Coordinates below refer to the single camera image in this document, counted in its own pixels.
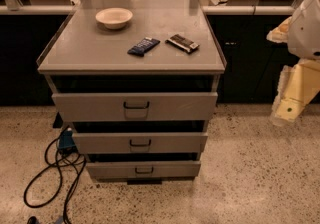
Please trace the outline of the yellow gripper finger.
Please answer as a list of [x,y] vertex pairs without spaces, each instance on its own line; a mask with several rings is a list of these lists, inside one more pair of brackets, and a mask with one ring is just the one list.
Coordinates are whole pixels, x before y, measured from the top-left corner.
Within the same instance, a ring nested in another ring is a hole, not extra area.
[[280,72],[270,121],[276,126],[293,123],[319,92],[319,61],[300,59],[293,67],[285,65]]
[[276,28],[271,30],[266,39],[274,43],[287,43],[288,42],[288,31],[290,27],[291,17],[285,19]]

